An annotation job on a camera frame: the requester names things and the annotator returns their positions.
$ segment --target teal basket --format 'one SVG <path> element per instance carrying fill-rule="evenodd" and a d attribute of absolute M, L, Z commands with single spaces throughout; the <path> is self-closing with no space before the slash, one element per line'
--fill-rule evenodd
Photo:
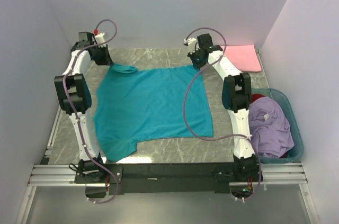
<path fill-rule="evenodd" d="M 295 143 L 295 146 L 287 152 L 284 158 L 276 159 L 276 158 L 260 157 L 260 161 L 263 163 L 274 163 L 274 164 L 297 162 L 302 156 L 302 153 L 304 152 L 304 145 L 302 144 L 296 118 L 295 118 L 295 115 L 293 114 L 293 110 L 292 110 L 292 107 L 291 107 L 291 104 L 288 98 L 282 92 L 276 89 L 271 89 L 271 88 L 268 88 L 268 89 L 254 89 L 253 88 L 252 94 L 255 94 L 255 93 L 259 93 L 267 97 L 270 97 L 271 99 L 275 100 L 281 106 L 281 109 L 284 112 L 285 117 L 290 122 L 291 134 L 292 134 L 293 142 Z"/>

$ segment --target marble tabletop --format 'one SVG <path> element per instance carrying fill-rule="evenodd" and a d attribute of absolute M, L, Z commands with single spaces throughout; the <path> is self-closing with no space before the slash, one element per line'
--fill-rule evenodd
<path fill-rule="evenodd" d="M 187 49 L 111 49 L 114 62 L 136 66 L 138 69 L 178 67 L 191 64 Z M 85 78 L 92 96 L 91 116 L 97 105 L 96 90 L 108 71 L 108 66 L 91 63 Z M 268 88 L 265 73 L 250 73 L 252 88 Z M 209 68 L 202 73 L 213 120 L 214 137 L 232 133 L 227 110 L 221 102 L 222 79 Z M 53 137 L 53 149 L 49 164 L 78 163 L 79 147 L 73 125 L 68 115 L 61 112 Z M 121 163 L 201 163 L 232 162 L 233 138 L 207 142 L 198 138 L 166 138 L 139 142 L 137 151 L 122 159 Z"/>

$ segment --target folded pink towel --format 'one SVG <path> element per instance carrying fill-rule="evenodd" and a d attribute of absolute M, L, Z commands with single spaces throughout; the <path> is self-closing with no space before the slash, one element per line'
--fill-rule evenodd
<path fill-rule="evenodd" d="M 261 71 L 254 45 L 227 46 L 225 55 L 237 69 L 243 72 Z"/>

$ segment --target white wall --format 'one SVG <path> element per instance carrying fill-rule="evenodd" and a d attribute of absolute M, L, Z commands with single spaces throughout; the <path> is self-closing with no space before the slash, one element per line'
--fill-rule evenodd
<path fill-rule="evenodd" d="M 229 44 L 260 47 L 286 0 L 48 1 L 71 43 L 108 17 L 119 27 L 116 47 L 181 47 L 202 26 L 218 29 Z"/>
<path fill-rule="evenodd" d="M 58 107 L 69 43 L 45 0 L 0 0 L 0 223 L 14 223 Z"/>
<path fill-rule="evenodd" d="M 338 223 L 339 0 L 287 0 L 262 48 L 270 86 L 287 94 L 322 223 Z"/>

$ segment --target purple cloth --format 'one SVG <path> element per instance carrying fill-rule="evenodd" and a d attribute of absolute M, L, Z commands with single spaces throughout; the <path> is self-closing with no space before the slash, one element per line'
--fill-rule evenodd
<path fill-rule="evenodd" d="M 249 105 L 249 130 L 258 153 L 267 158 L 280 158 L 295 144 L 279 104 L 263 97 Z"/>

